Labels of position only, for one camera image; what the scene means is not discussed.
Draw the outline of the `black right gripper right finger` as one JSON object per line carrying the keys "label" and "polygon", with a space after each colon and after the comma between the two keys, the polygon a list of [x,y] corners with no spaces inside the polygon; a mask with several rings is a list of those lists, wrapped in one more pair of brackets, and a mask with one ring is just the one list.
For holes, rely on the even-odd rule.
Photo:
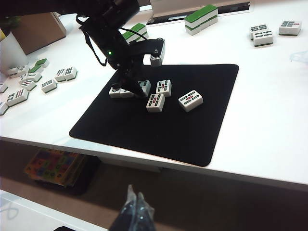
{"label": "black right gripper right finger", "polygon": [[132,224],[133,231],[155,231],[154,208],[152,208],[144,199],[141,192],[138,193],[136,212]]}

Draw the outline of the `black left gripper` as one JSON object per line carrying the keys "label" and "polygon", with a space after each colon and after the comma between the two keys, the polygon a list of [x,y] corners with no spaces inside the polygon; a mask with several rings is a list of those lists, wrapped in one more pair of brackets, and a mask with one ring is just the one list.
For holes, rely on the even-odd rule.
{"label": "black left gripper", "polygon": [[138,72],[143,66],[144,55],[133,56],[126,62],[118,62],[107,58],[108,63],[113,69],[116,69],[115,81],[111,85],[114,90],[124,89],[135,94],[138,98],[145,98],[147,95],[141,88]]}

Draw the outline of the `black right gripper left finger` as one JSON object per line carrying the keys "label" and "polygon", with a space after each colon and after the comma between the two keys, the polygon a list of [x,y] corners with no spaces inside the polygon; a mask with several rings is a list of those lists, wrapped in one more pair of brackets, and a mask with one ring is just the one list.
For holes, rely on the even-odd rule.
{"label": "black right gripper left finger", "polygon": [[137,196],[132,185],[128,186],[127,199],[118,216],[110,226],[110,231],[129,231],[136,212]]}

